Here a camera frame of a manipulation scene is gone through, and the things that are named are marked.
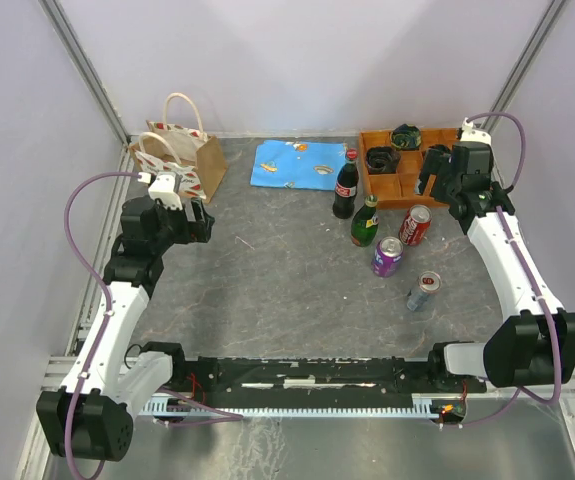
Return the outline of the red cola can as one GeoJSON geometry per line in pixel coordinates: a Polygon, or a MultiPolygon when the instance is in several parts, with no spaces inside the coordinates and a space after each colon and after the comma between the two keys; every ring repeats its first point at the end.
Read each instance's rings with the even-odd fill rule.
{"type": "Polygon", "coordinates": [[[429,226],[432,213],[425,205],[413,205],[407,211],[399,230],[399,239],[406,246],[419,245],[429,226]]]}

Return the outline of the watermelon print canvas bag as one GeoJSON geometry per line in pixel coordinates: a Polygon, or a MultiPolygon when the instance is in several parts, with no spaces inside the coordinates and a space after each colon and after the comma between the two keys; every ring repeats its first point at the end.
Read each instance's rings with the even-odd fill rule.
{"type": "Polygon", "coordinates": [[[218,138],[204,130],[195,103],[183,93],[171,93],[163,105],[162,120],[148,120],[147,127],[128,147],[135,167],[150,174],[175,173],[180,180],[181,196],[209,203],[228,164],[218,138]],[[168,121],[169,105],[174,99],[182,99],[192,108],[197,122],[195,129],[168,121]]]}

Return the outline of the glass cola bottle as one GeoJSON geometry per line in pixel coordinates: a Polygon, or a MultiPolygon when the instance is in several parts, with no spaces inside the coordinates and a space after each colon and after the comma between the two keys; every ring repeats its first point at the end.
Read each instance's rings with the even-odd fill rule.
{"type": "Polygon", "coordinates": [[[345,164],[337,176],[332,211],[340,219],[348,219],[354,212],[359,181],[357,158],[358,152],[353,148],[348,149],[345,153],[345,164]]]}

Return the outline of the green glass bottle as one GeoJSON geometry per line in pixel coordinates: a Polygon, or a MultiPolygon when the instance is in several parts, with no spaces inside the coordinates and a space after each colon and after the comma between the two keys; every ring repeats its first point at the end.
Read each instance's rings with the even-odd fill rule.
{"type": "Polygon", "coordinates": [[[356,246],[367,247],[373,242],[379,223],[377,204],[377,196],[370,194],[365,198],[364,205],[354,215],[350,236],[356,246]]]}

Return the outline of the purple soda can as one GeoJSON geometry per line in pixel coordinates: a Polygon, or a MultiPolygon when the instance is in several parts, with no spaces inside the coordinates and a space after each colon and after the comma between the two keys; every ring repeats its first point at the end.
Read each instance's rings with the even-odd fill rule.
{"type": "Polygon", "coordinates": [[[403,243],[396,237],[388,236],[381,239],[376,244],[371,263],[373,273],[381,278],[391,277],[402,261],[403,249],[403,243]]]}

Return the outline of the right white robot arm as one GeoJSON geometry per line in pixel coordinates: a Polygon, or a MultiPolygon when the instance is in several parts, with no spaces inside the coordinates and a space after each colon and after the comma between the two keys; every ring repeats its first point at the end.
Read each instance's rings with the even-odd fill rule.
{"type": "Polygon", "coordinates": [[[575,368],[575,312],[547,287],[520,234],[508,189],[491,177],[490,145],[459,141],[423,155],[419,193],[448,206],[478,251],[501,305],[503,321],[484,343],[439,345],[425,368],[434,389],[448,391],[462,376],[496,387],[568,383],[575,368]]]}

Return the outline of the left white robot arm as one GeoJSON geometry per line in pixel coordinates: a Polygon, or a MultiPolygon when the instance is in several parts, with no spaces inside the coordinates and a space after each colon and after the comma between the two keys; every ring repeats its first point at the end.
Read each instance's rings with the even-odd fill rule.
{"type": "Polygon", "coordinates": [[[36,412],[52,454],[119,461],[131,443],[134,420],[154,393],[176,390],[188,378],[182,347],[146,343],[136,363],[121,370],[128,344],[174,245],[206,243],[214,219],[200,199],[181,210],[147,196],[123,204],[121,232],[102,276],[107,288],[72,369],[55,391],[41,393],[36,412]]]}

